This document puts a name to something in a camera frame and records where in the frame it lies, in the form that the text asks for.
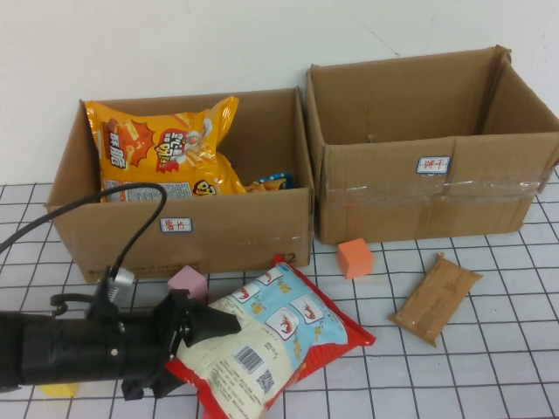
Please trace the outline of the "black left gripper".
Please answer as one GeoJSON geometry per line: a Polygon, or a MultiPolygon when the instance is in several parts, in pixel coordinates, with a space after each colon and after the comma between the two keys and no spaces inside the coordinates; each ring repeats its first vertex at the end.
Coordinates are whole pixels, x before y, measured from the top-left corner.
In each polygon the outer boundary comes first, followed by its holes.
{"type": "Polygon", "coordinates": [[[150,313],[136,314],[124,323],[124,361],[121,392],[127,401],[144,397],[150,389],[155,398],[167,397],[184,381],[167,370],[186,338],[192,347],[204,340],[239,333],[235,314],[209,306],[191,308],[187,291],[173,290],[150,313]]]}

